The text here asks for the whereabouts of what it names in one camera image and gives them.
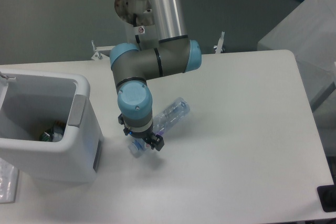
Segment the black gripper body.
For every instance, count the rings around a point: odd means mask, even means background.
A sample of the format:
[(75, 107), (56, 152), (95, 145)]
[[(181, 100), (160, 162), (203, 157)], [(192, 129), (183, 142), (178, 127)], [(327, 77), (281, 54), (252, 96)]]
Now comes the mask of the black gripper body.
[(123, 132), (125, 135), (130, 135), (133, 138), (141, 138), (149, 140), (153, 135), (153, 126), (143, 126), (143, 127), (124, 127)]

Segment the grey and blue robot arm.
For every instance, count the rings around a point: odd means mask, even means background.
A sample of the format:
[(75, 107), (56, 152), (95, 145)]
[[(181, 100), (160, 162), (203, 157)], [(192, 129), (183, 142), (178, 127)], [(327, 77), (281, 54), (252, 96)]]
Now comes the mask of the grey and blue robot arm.
[(149, 1), (158, 46), (144, 50), (138, 44), (118, 44), (110, 52), (110, 65), (125, 135), (160, 151), (164, 140), (153, 131), (153, 99), (146, 82), (198, 69), (202, 53), (199, 44), (188, 38), (180, 0)]

